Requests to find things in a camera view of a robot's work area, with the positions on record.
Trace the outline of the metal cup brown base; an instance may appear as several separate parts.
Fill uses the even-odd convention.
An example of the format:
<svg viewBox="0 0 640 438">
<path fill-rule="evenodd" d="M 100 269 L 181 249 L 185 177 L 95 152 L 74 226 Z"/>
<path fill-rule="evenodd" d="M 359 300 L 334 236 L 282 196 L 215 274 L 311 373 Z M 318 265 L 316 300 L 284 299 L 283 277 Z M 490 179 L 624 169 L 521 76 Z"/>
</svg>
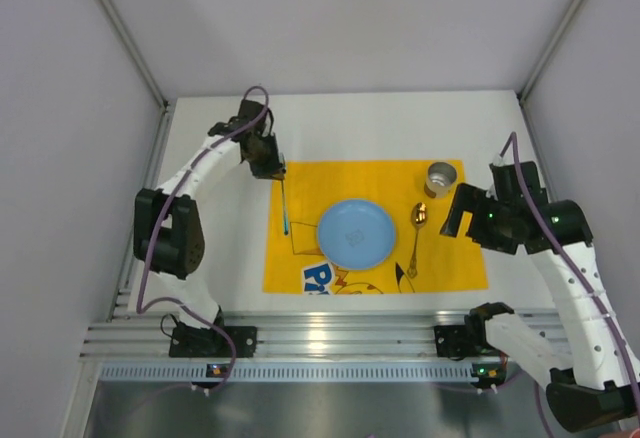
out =
<svg viewBox="0 0 640 438">
<path fill-rule="evenodd" d="M 426 172 L 424 191 L 429 198 L 445 197 L 458 178 L 456 168 L 444 161 L 432 163 Z"/>
</svg>

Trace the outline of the gold spoon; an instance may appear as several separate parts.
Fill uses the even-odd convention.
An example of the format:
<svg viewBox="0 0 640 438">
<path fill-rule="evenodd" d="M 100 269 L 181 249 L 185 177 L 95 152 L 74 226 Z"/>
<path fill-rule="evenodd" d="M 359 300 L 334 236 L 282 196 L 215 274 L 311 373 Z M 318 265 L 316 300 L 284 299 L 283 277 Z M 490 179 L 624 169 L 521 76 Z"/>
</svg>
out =
<svg viewBox="0 0 640 438">
<path fill-rule="evenodd" d="M 414 228 L 414 242 L 412 247 L 412 253 L 407 268 L 407 276 L 413 279 L 417 276 L 417 248 L 420 230 L 426 225 L 428 221 L 428 209 L 424 202 L 417 203 L 411 212 L 411 224 Z"/>
</svg>

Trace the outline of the yellow Pikachu cloth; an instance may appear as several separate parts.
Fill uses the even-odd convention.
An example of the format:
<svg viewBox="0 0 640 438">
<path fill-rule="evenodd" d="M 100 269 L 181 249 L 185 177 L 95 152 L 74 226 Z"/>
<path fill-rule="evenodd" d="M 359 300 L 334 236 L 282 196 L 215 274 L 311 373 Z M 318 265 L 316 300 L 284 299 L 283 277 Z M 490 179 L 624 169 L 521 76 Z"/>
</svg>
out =
<svg viewBox="0 0 640 438">
<path fill-rule="evenodd" d="M 283 232 L 280 184 L 270 191 L 263 289 L 294 295 L 381 295 L 483 290 L 488 282 L 480 248 L 464 236 L 447 238 L 440 228 L 450 196 L 429 198 L 424 191 L 427 161 L 292 162 L 286 176 L 290 232 Z M 317 244 L 324 212 L 348 199 L 380 205 L 396 227 L 391 255 L 367 271 L 331 263 Z M 424 202 L 428 221 L 420 230 L 417 276 L 407 268 L 414 242 L 413 207 Z"/>
</svg>

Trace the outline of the blue fork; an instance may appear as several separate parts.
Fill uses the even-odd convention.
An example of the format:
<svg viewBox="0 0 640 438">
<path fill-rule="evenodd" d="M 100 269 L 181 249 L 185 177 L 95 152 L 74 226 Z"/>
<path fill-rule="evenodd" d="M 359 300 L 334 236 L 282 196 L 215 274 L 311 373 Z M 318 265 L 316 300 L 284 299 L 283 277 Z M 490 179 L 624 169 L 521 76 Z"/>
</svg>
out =
<svg viewBox="0 0 640 438">
<path fill-rule="evenodd" d="M 283 232 L 285 236 L 289 235 L 290 225 L 288 219 L 287 199 L 286 199 L 286 180 L 283 178 L 280 182 L 281 189 L 281 204 L 282 204 L 282 218 L 283 218 Z"/>
</svg>

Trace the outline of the light blue plate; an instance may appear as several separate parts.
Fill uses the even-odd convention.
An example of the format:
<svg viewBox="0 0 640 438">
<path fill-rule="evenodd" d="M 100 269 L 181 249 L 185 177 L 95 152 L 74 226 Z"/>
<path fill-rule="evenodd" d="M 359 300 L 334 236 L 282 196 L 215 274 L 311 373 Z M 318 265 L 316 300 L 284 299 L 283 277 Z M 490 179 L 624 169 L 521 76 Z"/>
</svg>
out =
<svg viewBox="0 0 640 438">
<path fill-rule="evenodd" d="M 348 199 L 324 212 L 317 225 L 316 239 L 331 263 L 349 271 L 366 271 L 391 255 L 396 244 L 396 227 L 380 205 Z"/>
</svg>

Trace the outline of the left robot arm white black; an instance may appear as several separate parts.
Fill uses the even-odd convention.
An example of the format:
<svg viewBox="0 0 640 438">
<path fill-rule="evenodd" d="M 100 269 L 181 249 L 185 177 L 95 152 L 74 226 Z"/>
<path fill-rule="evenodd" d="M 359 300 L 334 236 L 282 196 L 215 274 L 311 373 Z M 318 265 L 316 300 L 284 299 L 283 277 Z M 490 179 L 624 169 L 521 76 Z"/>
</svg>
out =
<svg viewBox="0 0 640 438">
<path fill-rule="evenodd" d="M 273 124 L 267 101 L 243 97 L 236 115 L 215 124 L 171 178 L 135 197 L 132 248 L 143 264 L 135 310 L 144 314 L 160 303 L 176 306 L 171 340 L 189 353 L 215 353 L 231 342 L 221 306 L 196 274 L 206 251 L 199 206 L 242 164 L 256 179 L 284 179 L 286 165 Z"/>
</svg>

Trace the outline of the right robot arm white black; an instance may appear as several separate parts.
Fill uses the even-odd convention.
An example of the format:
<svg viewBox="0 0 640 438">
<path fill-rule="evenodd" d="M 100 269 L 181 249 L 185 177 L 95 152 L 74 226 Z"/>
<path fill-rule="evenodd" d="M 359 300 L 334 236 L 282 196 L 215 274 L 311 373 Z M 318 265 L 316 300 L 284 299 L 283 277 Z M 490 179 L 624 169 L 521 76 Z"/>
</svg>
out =
<svg viewBox="0 0 640 438">
<path fill-rule="evenodd" d="M 466 235 L 481 248 L 508 255 L 525 250 L 551 294 L 569 351 L 556 352 L 502 302 L 465 315 L 469 345 L 514 359 L 544 390 L 550 411 L 568 432 L 636 416 L 639 360 L 607 296 L 584 212 L 571 200 L 550 201 L 532 161 L 490 170 L 491 189 L 456 187 L 440 233 L 456 237 L 468 215 Z"/>
</svg>

